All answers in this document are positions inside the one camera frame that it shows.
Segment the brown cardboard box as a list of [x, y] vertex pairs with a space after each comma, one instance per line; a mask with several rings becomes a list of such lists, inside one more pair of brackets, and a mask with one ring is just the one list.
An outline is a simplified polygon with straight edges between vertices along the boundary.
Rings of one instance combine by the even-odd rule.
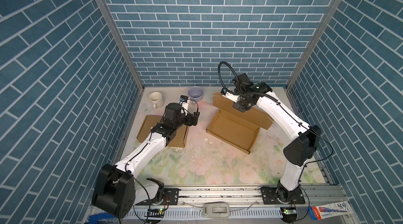
[[[149, 134], [151, 133], [152, 129], [157, 126], [157, 133], [161, 133], [164, 137], [168, 136], [168, 133], [173, 133], [172, 129], [168, 129], [162, 125], [158, 125], [162, 116], [154, 116], [148, 115], [145, 117], [143, 124], [137, 134], [137, 140], [142, 143], [145, 140], [149, 139]], [[180, 147], [184, 148], [186, 146], [187, 136], [188, 136], [189, 126], [182, 125], [179, 129], [176, 130], [176, 136], [172, 138], [167, 138], [167, 141], [170, 142], [167, 144], [168, 147]]]

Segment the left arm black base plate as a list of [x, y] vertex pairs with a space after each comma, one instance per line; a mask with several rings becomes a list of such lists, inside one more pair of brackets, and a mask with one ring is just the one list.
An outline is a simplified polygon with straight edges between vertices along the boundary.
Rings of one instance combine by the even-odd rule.
[[162, 205], [177, 205], [179, 197], [179, 188], [164, 188], [163, 192], [157, 191], [157, 193], [152, 198], [151, 190], [147, 190], [150, 196], [148, 199], [147, 195], [145, 200], [137, 203], [137, 206], [162, 206]]

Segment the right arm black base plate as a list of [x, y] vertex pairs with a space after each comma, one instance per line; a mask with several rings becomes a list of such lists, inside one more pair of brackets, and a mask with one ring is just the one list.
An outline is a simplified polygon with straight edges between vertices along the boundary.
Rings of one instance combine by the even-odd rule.
[[292, 191], [288, 191], [283, 187], [277, 188], [263, 186], [260, 188], [260, 192], [265, 205], [305, 204], [305, 199], [300, 186]]

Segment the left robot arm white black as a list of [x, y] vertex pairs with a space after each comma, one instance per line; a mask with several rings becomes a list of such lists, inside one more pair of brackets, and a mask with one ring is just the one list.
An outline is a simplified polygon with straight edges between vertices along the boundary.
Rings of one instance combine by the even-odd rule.
[[157, 204], [164, 198], [164, 183], [148, 178], [142, 184], [137, 176], [154, 156], [166, 148], [182, 126], [196, 126], [199, 111], [189, 112], [188, 102], [169, 103], [162, 119], [150, 130], [145, 141], [114, 165], [104, 165], [97, 176], [91, 203], [121, 219], [134, 205]]

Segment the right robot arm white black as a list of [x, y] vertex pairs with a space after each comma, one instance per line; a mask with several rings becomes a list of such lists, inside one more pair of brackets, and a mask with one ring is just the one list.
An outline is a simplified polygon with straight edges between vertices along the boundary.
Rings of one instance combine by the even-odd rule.
[[234, 94], [227, 93], [226, 97], [234, 102], [235, 109], [246, 112], [256, 105], [271, 116], [289, 138], [289, 144], [283, 149], [284, 172], [277, 185], [278, 200], [287, 204], [300, 194], [301, 175], [318, 148], [321, 129], [296, 116], [266, 83], [254, 84], [246, 74], [236, 76], [233, 83]]

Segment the brown cardboard sheet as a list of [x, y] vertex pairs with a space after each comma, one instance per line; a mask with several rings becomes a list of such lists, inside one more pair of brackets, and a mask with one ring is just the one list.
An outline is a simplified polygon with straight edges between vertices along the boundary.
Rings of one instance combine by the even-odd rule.
[[206, 132], [229, 145], [250, 154], [261, 129], [269, 129], [274, 120], [262, 110], [251, 108], [241, 112], [220, 93], [213, 94], [213, 106], [218, 108]]

